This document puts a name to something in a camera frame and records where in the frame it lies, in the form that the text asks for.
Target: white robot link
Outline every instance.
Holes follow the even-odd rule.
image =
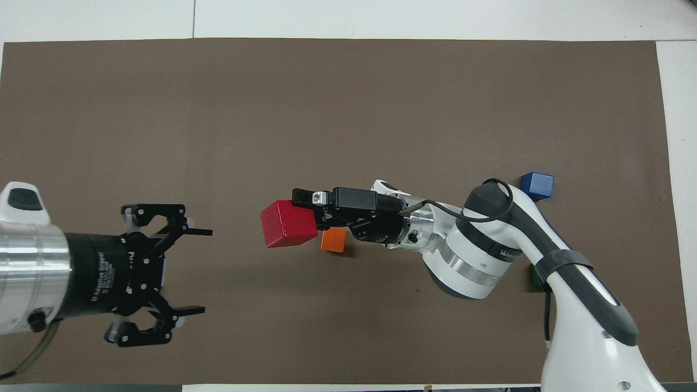
[[[487,180],[459,208],[377,180],[371,190],[296,188],[292,202],[314,211],[319,230],[347,227],[358,240],[419,252],[441,289],[462,298],[487,297],[524,254],[557,303],[544,392],[665,391],[639,352],[627,309],[518,188]]]

